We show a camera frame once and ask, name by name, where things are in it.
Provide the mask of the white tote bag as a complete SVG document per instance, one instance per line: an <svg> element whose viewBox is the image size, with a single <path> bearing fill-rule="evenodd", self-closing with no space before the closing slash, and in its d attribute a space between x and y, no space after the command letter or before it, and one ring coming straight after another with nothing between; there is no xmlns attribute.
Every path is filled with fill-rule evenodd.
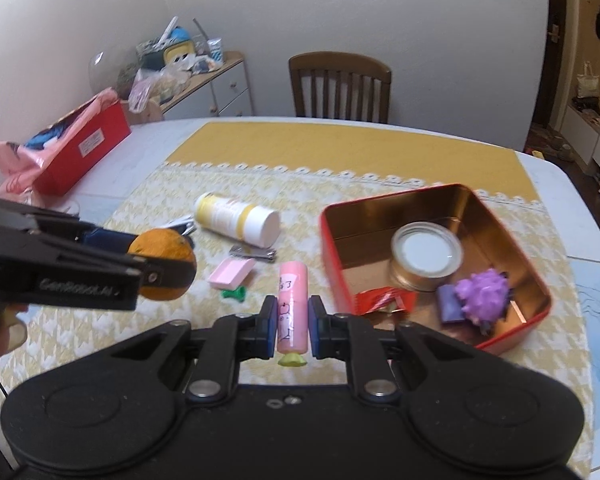
<svg viewBox="0 0 600 480"><path fill-rule="evenodd" d="M600 96L600 77L593 72L592 64L583 63L583 72L577 76L577 98L598 98Z"/></svg>

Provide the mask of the pink tube candy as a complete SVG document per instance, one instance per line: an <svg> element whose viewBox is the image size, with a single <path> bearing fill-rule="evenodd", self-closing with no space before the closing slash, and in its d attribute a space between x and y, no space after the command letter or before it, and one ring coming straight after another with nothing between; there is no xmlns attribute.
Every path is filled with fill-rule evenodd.
<svg viewBox="0 0 600 480"><path fill-rule="evenodd" d="M283 367L306 365L308 352L308 269L299 261L280 266L278 282L277 351Z"/></svg>

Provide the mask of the yellow houndstooth table mat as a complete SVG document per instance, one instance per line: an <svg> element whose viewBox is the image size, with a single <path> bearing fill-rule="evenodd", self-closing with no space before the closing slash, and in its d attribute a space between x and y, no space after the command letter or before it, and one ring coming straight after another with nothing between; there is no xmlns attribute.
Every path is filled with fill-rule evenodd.
<svg viewBox="0 0 600 480"><path fill-rule="evenodd" d="M468 186L512 233L550 289L548 317L505 356L577 393L586 419L569 466L588 478L594 411L588 337L567 252L540 193L547 175L570 185L557 167L508 148L418 130L264 118L198 124L204 125L202 119L133 127L65 195L67 205L79 204L87 221L131 232L190 214L205 192L271 207L282 214L278 261L303 261L310 291L332 309L318 228L324 208L442 183ZM556 191L546 184L545 191ZM131 313L31 308L29 340L1 362L1 386L10 393L30 377L170 318L201 327L234 309L252 311L263 295L275 292L276 267L262 264L248 285L246 304L221 299L206 278L233 244L204 231L195 233L195 244L200 270L178 300L140 300Z"/></svg>

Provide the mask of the pink plastic bag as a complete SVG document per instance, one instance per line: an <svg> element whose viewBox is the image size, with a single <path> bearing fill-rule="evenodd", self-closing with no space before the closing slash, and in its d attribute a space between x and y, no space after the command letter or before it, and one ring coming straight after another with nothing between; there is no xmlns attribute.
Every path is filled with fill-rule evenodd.
<svg viewBox="0 0 600 480"><path fill-rule="evenodd" d="M5 177L0 186L0 196L13 200L27 192L36 192L32 186L33 180L41 172L46 159L60 148L60 139L63 136L68 139L101 110L116 101L120 101L117 92L107 88L29 141L0 142L0 171Z"/></svg>

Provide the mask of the red candy wrapper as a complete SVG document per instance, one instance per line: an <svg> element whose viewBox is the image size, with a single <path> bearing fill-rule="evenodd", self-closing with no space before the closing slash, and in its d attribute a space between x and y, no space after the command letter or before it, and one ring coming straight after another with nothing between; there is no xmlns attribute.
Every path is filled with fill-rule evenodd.
<svg viewBox="0 0 600 480"><path fill-rule="evenodd" d="M415 307L417 292L399 287L385 286L358 292L354 300L356 315L372 313L406 313L410 314Z"/></svg>

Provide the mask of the white drawer sideboard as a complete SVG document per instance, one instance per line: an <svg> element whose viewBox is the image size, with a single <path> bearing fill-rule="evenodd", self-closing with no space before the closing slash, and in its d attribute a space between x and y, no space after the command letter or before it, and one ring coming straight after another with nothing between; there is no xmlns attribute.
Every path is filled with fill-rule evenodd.
<svg viewBox="0 0 600 480"><path fill-rule="evenodd" d="M232 118L254 115L245 58L238 51L228 51L223 66L213 73L195 75L185 89L164 104L148 103L140 114L129 111L122 102L130 125L192 118Z"/></svg>

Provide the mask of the purple candy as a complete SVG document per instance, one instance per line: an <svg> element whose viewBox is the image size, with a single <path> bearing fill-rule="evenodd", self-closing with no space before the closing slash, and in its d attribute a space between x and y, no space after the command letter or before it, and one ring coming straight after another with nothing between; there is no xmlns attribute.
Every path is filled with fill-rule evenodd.
<svg viewBox="0 0 600 480"><path fill-rule="evenodd" d="M463 304L451 284L440 286L436 290L439 318L442 324L457 324L466 321Z"/></svg>

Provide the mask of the red square metal tin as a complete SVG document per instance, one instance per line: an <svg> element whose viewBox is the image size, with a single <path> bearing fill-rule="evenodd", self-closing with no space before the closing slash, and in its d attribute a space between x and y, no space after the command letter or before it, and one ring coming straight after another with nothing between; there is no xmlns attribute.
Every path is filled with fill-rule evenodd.
<svg viewBox="0 0 600 480"><path fill-rule="evenodd" d="M499 354L552 308L530 260L465 185L332 204L320 228L336 312L378 327L415 322Z"/></svg>

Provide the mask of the white sunglasses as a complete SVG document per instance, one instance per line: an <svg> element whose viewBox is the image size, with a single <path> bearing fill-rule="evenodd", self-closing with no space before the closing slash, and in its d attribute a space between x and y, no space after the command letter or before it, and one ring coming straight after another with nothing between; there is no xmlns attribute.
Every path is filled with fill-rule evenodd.
<svg viewBox="0 0 600 480"><path fill-rule="evenodd" d="M192 214L188 214L187 216L183 216L166 222L165 224L160 226L160 229L171 229L183 236L189 236L196 231L197 226L195 223L194 216Z"/></svg>

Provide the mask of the purple spiky toy figure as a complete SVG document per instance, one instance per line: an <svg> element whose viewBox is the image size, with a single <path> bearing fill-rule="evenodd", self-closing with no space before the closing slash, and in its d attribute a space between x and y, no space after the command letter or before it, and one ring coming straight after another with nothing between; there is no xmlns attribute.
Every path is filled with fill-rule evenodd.
<svg viewBox="0 0 600 480"><path fill-rule="evenodd" d="M478 327L483 335L493 332L495 324L506 318L510 301L508 275L490 268L471 274L454 285L466 320Z"/></svg>

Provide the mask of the white yellow supplement bottle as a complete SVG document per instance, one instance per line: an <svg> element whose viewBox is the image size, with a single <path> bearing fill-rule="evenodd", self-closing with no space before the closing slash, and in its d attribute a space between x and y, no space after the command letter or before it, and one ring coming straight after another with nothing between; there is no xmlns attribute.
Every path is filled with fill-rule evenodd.
<svg viewBox="0 0 600 480"><path fill-rule="evenodd" d="M214 193L196 199L194 218L206 230L257 248L271 248L282 223L277 210Z"/></svg>

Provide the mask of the yellow blue cartoon holder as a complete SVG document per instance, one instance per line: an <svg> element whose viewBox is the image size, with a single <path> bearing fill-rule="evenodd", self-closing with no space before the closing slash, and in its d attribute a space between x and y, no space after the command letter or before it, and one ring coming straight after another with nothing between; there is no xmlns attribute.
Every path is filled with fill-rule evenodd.
<svg viewBox="0 0 600 480"><path fill-rule="evenodd" d="M170 63L175 63L189 55L195 54L192 37L181 26L175 26L170 36L163 42L149 41L142 47L140 64L146 70L162 70Z"/></svg>

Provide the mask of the silver nail clipper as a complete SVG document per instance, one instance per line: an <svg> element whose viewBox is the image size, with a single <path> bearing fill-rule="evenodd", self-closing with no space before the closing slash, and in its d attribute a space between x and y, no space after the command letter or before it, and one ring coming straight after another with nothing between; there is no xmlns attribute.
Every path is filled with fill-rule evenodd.
<svg viewBox="0 0 600 480"><path fill-rule="evenodd" d="M230 255L235 258L257 259L265 262L276 261L276 250L272 248L251 247L236 244L230 248Z"/></svg>

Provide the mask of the red cardboard box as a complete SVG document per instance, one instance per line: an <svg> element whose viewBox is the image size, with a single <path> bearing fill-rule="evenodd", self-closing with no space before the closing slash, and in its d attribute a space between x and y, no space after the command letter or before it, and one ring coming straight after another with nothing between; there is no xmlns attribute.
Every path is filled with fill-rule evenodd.
<svg viewBox="0 0 600 480"><path fill-rule="evenodd" d="M68 139L60 139L60 148L46 159L33 188L43 195L65 195L130 133L121 102L113 102Z"/></svg>

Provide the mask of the round tin with lid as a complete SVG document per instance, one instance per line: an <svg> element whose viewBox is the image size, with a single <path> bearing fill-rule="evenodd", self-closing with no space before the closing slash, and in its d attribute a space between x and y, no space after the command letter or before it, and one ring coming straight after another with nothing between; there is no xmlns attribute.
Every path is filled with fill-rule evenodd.
<svg viewBox="0 0 600 480"><path fill-rule="evenodd" d="M400 286L416 292L434 292L460 270L463 261L460 240L434 222L411 222L391 239L391 275Z"/></svg>

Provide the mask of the orange fruit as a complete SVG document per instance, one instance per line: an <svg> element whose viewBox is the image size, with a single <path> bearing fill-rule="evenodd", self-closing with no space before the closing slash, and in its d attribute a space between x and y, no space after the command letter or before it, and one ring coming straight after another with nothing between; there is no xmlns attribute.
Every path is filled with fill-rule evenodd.
<svg viewBox="0 0 600 480"><path fill-rule="evenodd" d="M155 301L175 300L193 284L197 259L188 236L172 229L151 229L135 237L128 254L146 263L140 294Z"/></svg>

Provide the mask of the pink eraser block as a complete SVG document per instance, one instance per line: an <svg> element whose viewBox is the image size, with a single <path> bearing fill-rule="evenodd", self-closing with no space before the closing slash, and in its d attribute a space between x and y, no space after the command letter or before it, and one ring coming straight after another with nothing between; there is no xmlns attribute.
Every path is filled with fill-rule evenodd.
<svg viewBox="0 0 600 480"><path fill-rule="evenodd" d="M234 290L247 278L256 265L253 258L225 258L209 275L208 283L216 289Z"/></svg>

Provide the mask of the wooden slatted chair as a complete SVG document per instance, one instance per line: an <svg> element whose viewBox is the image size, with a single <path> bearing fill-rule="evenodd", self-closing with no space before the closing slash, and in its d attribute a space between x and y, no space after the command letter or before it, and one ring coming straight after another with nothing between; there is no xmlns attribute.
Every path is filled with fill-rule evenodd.
<svg viewBox="0 0 600 480"><path fill-rule="evenodd" d="M315 51L288 60L297 117L386 124L392 71L370 56Z"/></svg>

